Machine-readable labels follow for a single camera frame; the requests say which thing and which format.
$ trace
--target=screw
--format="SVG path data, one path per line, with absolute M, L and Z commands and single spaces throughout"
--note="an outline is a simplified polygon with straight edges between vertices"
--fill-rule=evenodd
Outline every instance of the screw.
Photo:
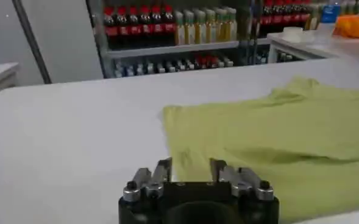
M 129 181 L 128 183 L 126 183 L 126 188 L 128 188 L 128 190 L 135 190 L 137 188 L 137 183 L 132 181 Z

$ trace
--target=red bottle cap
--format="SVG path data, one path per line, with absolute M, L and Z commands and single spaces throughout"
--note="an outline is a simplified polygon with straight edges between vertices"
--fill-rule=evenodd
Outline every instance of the red bottle cap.
M 149 14 L 149 8 L 146 5 L 141 6 L 142 14 Z
M 159 14 L 160 13 L 160 7 L 157 6 L 157 5 L 152 6 L 152 13 Z
M 105 9 L 104 9 L 104 13 L 106 14 L 106 15 L 112 15 L 113 14 L 113 12 L 114 12 L 114 8 L 113 7 L 106 7 Z
M 125 6 L 118 7 L 118 14 L 119 15 L 125 15 L 126 14 Z
M 129 8 L 129 13 L 130 13 L 131 15 L 136 15 L 136 14 L 137 14 L 137 9 L 136 9 L 136 7 L 131 6 L 131 8 Z
M 165 10 L 166 10 L 166 12 L 172 12 L 171 5 L 165 5 Z

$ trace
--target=white counter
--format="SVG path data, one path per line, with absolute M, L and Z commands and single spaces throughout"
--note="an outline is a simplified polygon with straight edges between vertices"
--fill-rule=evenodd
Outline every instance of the white counter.
M 253 99 L 294 75 L 359 88 L 359 66 L 329 59 L 0 92 L 0 224 L 118 223 L 126 181 L 168 156 L 165 105 Z
M 304 32 L 303 39 L 309 39 L 314 30 Z M 339 36 L 325 37 L 321 33 L 311 42 L 292 43 L 280 37 L 279 33 L 270 33 L 270 57 L 271 63 L 275 62 L 274 48 L 285 51 L 301 59 L 314 58 L 343 58 L 359 62 L 359 39 L 343 38 Z

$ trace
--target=wall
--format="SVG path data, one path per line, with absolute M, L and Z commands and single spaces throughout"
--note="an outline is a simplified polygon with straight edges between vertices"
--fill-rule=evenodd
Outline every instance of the wall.
M 43 84 L 11 0 L 0 0 L 0 63 L 18 62 L 19 85 Z

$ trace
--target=bottle label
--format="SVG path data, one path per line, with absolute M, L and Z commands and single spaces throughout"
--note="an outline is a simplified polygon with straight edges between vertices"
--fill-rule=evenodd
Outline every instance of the bottle label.
M 196 28 L 194 26 L 189 26 L 189 44 L 196 43 Z
M 300 16 L 300 14 L 294 14 L 294 15 L 292 16 L 291 20 L 292 20 L 293 22 L 299 22 L 299 21 L 301 21 L 301 16 Z
M 272 16 L 265 16 L 265 24 L 270 25 L 272 23 Z
M 124 36 L 129 35 L 129 27 L 127 27 L 127 26 L 119 27 L 119 34 L 124 35 Z
M 210 26 L 210 42 L 214 43 L 217 40 L 217 28 L 215 24 Z
M 206 43 L 206 26 L 201 25 L 199 27 L 199 43 L 204 44 Z
M 166 33 L 175 32 L 175 25 L 173 23 L 166 23 L 165 24 L 165 32 Z
M 278 24 L 282 23 L 282 15 L 276 15 L 272 18 L 272 23 Z
M 118 35 L 118 27 L 105 27 L 106 35 L 115 37 Z
M 310 14 L 301 14 L 300 20 L 305 22 L 306 20 L 309 19 L 309 16 L 310 16 Z
M 130 27 L 130 34 L 132 34 L 132 35 L 141 34 L 141 26 L 131 26 Z
M 143 33 L 152 33 L 153 28 L 152 24 L 145 24 L 143 25 Z
M 185 44 L 185 28 L 182 27 L 178 27 L 177 29 L 177 39 L 178 39 L 178 45 L 183 45 Z
M 290 23 L 291 21 L 291 15 L 285 15 L 282 17 L 282 20 L 284 23 Z
M 154 33 L 161 33 L 163 32 L 163 26 L 161 24 L 154 25 Z

